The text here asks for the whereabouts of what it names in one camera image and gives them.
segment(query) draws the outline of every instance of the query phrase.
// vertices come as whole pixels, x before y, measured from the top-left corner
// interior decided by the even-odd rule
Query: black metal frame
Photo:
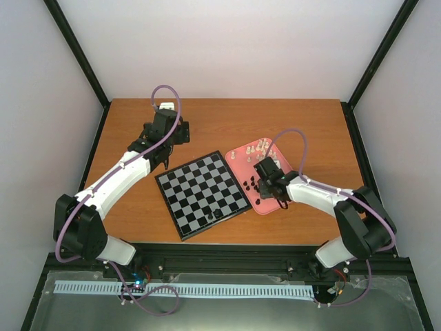
[[[86,164],[83,178],[79,189],[84,189],[85,181],[88,177],[90,166],[98,142],[103,130],[103,126],[110,109],[110,102],[107,100],[103,89],[101,88],[97,77],[95,76],[86,56],[84,55],[79,42],[69,26],[57,0],[44,0],[54,20],[56,21],[61,33],[69,44],[73,54],[75,55],[79,65],[83,69],[92,89],[95,91],[101,105],[104,108],[103,116],[96,133],[89,159]],[[369,159],[363,145],[360,131],[353,110],[360,100],[373,75],[380,66],[382,60],[386,56],[394,40],[398,36],[406,20],[409,18],[412,10],[415,8],[418,0],[405,0],[388,29],[384,39],[378,47],[360,82],[354,90],[350,100],[342,102],[342,110],[345,116],[349,134],[356,153],[358,165],[362,175],[362,179],[366,186],[369,186],[379,197],[378,188],[373,177],[373,172],[369,164]],[[193,273],[252,273],[252,274],[272,274],[281,278],[289,279],[287,266],[292,259],[298,259],[314,251],[316,246],[249,246],[249,245],[199,245],[199,244],[140,244],[139,248],[146,251],[151,257],[154,278],[167,279],[170,274],[181,272]],[[422,298],[415,274],[409,259],[397,257],[392,252],[377,253],[370,259],[371,267],[375,275],[400,275],[406,276],[409,280],[411,290],[420,313],[423,326],[426,330],[433,330],[429,314],[427,312],[424,300]],[[34,297],[31,301],[28,313],[23,322],[22,330],[29,330],[32,325],[41,292],[49,271],[55,270],[102,270],[108,273],[102,263],[86,262],[77,260],[68,264],[57,262],[53,253],[48,255],[48,259],[41,273],[41,277],[37,284]],[[367,269],[363,261],[354,261],[350,265],[349,274],[366,274]]]

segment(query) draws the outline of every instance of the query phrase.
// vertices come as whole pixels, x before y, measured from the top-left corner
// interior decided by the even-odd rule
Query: white wall
[[[381,197],[441,330],[441,2],[420,1],[356,107]]]
[[[112,98],[168,83],[183,97],[345,101],[401,3],[60,0]]]
[[[42,1],[1,2],[0,100],[0,328],[19,330],[102,112]]]

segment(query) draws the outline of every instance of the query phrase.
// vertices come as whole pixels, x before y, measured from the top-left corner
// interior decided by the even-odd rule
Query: chessboard
[[[252,208],[219,151],[155,179],[182,241]]]

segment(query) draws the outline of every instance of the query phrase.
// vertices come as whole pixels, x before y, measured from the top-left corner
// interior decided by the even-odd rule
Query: wooden table
[[[362,185],[351,139],[339,100],[184,99],[191,142],[176,146],[170,168],[220,150],[225,154],[285,128],[300,128],[309,140],[304,173],[341,188]],[[114,99],[104,125],[86,187],[112,167],[135,140],[154,112],[147,99]],[[291,133],[277,146],[293,169],[303,151],[300,136]],[[181,242],[154,176],[162,165],[135,184],[110,210],[107,233],[132,242]],[[260,216],[249,210],[215,225],[186,243],[321,244],[338,236],[334,218],[308,205],[292,203],[288,210]]]

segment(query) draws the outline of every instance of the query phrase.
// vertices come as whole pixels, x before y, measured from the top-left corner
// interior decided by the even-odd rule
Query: robotic arm
[[[58,240],[61,229],[79,201],[89,199],[67,228],[61,245],[88,261],[102,259],[129,266],[133,272],[135,248],[120,239],[107,235],[103,220],[112,206],[140,179],[146,177],[160,163],[168,168],[168,158],[174,145],[189,142],[189,123],[179,119],[174,132],[157,148],[140,155],[158,143],[172,128],[177,113],[159,109],[153,123],[145,123],[140,137],[130,144],[127,152],[104,176],[75,197],[62,195],[55,206],[54,240]]]
[[[324,189],[330,186],[318,182],[311,185],[310,179],[300,176],[298,172],[285,174],[270,157],[257,163],[254,168],[260,177],[258,185],[262,198],[273,197],[281,205],[284,203],[286,208],[288,201],[305,203],[336,218],[340,237],[322,244],[308,261],[309,272],[317,279],[322,278],[323,272],[343,261],[368,259],[391,241],[391,236],[381,222],[349,199],[348,195],[375,210],[396,233],[395,225],[370,188],[338,189],[337,193],[332,193]]]

